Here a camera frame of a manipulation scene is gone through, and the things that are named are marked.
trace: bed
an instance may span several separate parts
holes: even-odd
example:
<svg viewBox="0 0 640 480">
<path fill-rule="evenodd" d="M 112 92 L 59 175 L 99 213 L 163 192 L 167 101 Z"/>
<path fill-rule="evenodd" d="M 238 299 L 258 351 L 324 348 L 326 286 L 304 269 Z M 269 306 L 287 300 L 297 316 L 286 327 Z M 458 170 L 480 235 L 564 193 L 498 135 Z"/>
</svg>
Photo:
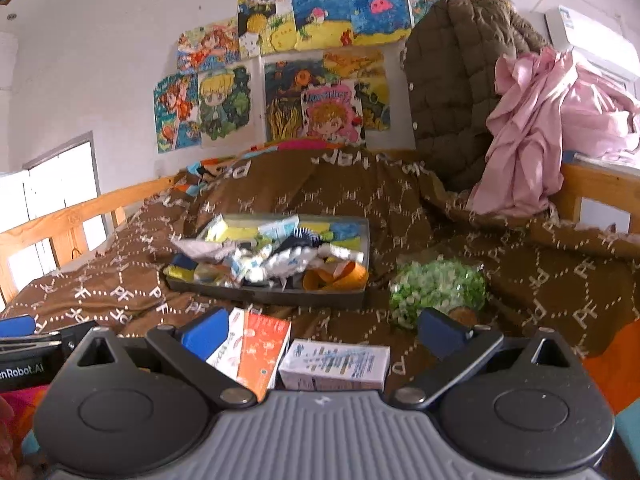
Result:
<svg viewBox="0 0 640 480">
<path fill-rule="evenodd" d="M 447 192 L 415 152 L 281 148 L 203 161 L 174 177 L 107 193 L 0 234 L 0 291 L 8 303 L 1 316 L 30 314 L 40 332 L 89 319 L 123 336 L 143 335 L 159 323 L 183 325 L 211 305 L 230 304 L 169 290 L 161 271 L 174 252 L 170 237 L 195 234 L 218 213 L 271 212 L 369 219 L 365 308 L 264 306 L 263 312 L 290 319 L 294 337 L 390 346 L 390 390 L 433 363 L 414 333 L 389 323 L 386 284 L 403 254 L 446 248 L 481 262 L 490 300 L 480 321 L 511 334 L 553 327 L 588 368 L 640 318 L 640 238 L 572 222 L 585 196 L 630 211 L 632 228 L 638 227 L 640 181 L 633 176 L 567 166 L 564 188 L 555 197 L 564 220 L 557 214 L 513 219 L 464 210 L 466 195 Z M 126 206 L 143 199 L 142 208 L 127 219 Z M 110 245 L 79 268 L 66 270 L 87 249 L 82 222 L 99 214 L 110 216 L 117 227 Z M 50 239 L 60 269 L 18 292 L 7 258 L 44 238 Z M 597 374 L 596 368 L 589 370 Z M 606 391 L 609 383 L 598 384 Z M 621 460 L 627 471 L 621 470 Z M 637 478 L 619 442 L 604 468 L 612 478 Z"/>
</svg>

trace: metal screw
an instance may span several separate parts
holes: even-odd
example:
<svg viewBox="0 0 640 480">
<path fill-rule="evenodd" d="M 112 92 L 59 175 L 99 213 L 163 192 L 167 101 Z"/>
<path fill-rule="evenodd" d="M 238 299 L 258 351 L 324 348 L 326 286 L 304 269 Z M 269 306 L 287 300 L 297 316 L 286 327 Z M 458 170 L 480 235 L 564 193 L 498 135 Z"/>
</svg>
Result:
<svg viewBox="0 0 640 480">
<path fill-rule="evenodd" d="M 227 388 L 220 394 L 220 399 L 227 404 L 246 404 L 254 398 L 254 394 L 245 388 Z"/>
<path fill-rule="evenodd" d="M 404 388 L 396 390 L 395 396 L 396 399 L 403 404 L 420 404 L 427 400 L 427 394 L 420 388 L 415 388 L 414 386 L 405 386 Z"/>
</svg>

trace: bag of green beads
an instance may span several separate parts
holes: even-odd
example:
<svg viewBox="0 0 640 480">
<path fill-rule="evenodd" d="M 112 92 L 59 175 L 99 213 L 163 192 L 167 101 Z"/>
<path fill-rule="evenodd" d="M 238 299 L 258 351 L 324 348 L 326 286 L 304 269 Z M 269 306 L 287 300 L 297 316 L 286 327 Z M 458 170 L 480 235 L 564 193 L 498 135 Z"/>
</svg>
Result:
<svg viewBox="0 0 640 480">
<path fill-rule="evenodd" d="M 486 297 L 481 269 L 482 265 L 465 265 L 442 255 L 426 263 L 414 260 L 401 265 L 389 287 L 392 319 L 415 329 L 424 308 L 437 308 L 447 315 L 459 307 L 479 311 Z"/>
</svg>

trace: orange booklet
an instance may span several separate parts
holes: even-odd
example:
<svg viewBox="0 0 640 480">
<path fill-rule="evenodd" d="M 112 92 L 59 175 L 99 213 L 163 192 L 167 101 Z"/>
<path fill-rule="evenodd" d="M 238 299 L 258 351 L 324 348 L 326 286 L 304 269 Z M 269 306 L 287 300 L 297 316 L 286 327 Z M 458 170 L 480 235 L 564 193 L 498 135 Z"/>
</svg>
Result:
<svg viewBox="0 0 640 480">
<path fill-rule="evenodd" d="M 262 400 L 274 388 L 278 364 L 287 346 L 291 323 L 235 308 L 229 314 L 226 341 L 207 363 L 249 388 Z"/>
</svg>

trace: pink poster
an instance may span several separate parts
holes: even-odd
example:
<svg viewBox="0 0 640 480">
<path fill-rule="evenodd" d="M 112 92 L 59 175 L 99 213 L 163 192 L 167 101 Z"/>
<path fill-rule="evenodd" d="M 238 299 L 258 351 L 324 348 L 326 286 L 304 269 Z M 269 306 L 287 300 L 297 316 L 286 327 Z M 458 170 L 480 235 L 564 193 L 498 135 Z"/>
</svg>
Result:
<svg viewBox="0 0 640 480">
<path fill-rule="evenodd" d="M 355 95 L 356 82 L 309 86 L 302 91 L 302 135 L 329 142 L 363 144 L 362 102 Z"/>
</svg>

